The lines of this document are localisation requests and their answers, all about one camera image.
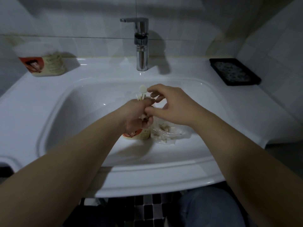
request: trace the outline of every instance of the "plastic bag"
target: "plastic bag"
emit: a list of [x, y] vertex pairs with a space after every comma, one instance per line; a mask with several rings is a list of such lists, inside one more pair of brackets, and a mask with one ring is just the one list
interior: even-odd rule
[[189, 138], [187, 126], [177, 125], [163, 119], [154, 117], [151, 126], [151, 138], [163, 145], [175, 144], [177, 139]]

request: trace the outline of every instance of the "person's right arm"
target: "person's right arm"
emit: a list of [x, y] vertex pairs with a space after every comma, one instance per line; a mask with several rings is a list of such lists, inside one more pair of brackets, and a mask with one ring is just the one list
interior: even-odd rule
[[164, 109], [147, 115], [192, 127], [214, 156], [227, 183], [259, 227], [303, 226], [303, 180], [264, 149], [206, 110], [182, 89], [148, 88]]

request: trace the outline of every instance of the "black tray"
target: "black tray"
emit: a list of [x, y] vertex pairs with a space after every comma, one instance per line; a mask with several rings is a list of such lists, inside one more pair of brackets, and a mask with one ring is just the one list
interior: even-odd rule
[[213, 58], [209, 59], [209, 61], [212, 68], [218, 73], [226, 85], [240, 86], [261, 83], [259, 76], [235, 58]]

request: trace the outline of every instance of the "checkered floor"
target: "checkered floor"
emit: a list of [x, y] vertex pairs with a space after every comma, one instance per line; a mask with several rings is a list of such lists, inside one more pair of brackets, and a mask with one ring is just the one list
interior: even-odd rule
[[119, 214], [115, 217], [119, 227], [163, 227], [165, 217], [171, 210], [172, 200], [181, 196], [179, 192], [177, 193], [109, 198], [108, 206]]

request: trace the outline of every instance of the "faucet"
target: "faucet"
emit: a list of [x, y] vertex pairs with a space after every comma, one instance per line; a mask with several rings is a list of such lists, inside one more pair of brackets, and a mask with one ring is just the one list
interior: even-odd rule
[[137, 70], [146, 71], [148, 69], [147, 42], [149, 19], [145, 17], [121, 18], [120, 22], [134, 22], [134, 44], [137, 48]]

